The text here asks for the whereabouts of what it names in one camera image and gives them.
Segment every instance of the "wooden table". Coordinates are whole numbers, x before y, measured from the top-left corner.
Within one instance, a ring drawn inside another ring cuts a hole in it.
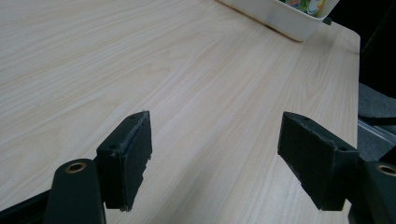
[[[149,110],[153,154],[108,223],[347,223],[277,155],[283,111],[357,139],[360,38],[290,40],[213,0],[0,1],[0,210]]]

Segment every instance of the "bolt hole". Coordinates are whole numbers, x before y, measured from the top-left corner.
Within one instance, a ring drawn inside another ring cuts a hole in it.
[[[76,162],[76,163],[68,165],[66,167],[66,172],[68,174],[78,173],[78,172],[84,170],[86,166],[87,166],[87,164],[84,162]]]
[[[393,167],[387,165],[377,165],[376,167],[381,173],[385,175],[396,176],[396,170]]]

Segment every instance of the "black object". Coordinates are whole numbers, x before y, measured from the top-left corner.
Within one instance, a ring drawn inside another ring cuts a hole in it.
[[[364,161],[312,119],[290,112],[283,114],[278,154],[318,209],[341,211],[349,200],[351,224],[396,223],[396,166],[385,162],[392,161],[389,156]]]
[[[133,114],[97,148],[94,160],[60,166],[50,190],[0,212],[0,223],[106,223],[104,203],[132,209],[151,153],[149,112]]]

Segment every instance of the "table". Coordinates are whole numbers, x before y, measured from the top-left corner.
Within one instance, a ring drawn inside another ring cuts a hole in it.
[[[295,42],[212,0],[1,1],[0,210],[148,110],[145,180],[108,223],[347,223],[276,145],[290,111],[356,146],[359,43],[335,22]]]

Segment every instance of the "white container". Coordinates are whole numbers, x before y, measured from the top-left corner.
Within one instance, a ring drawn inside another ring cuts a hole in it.
[[[339,0],[325,0],[313,17],[278,0],[219,0],[297,41],[305,41],[330,14]]]

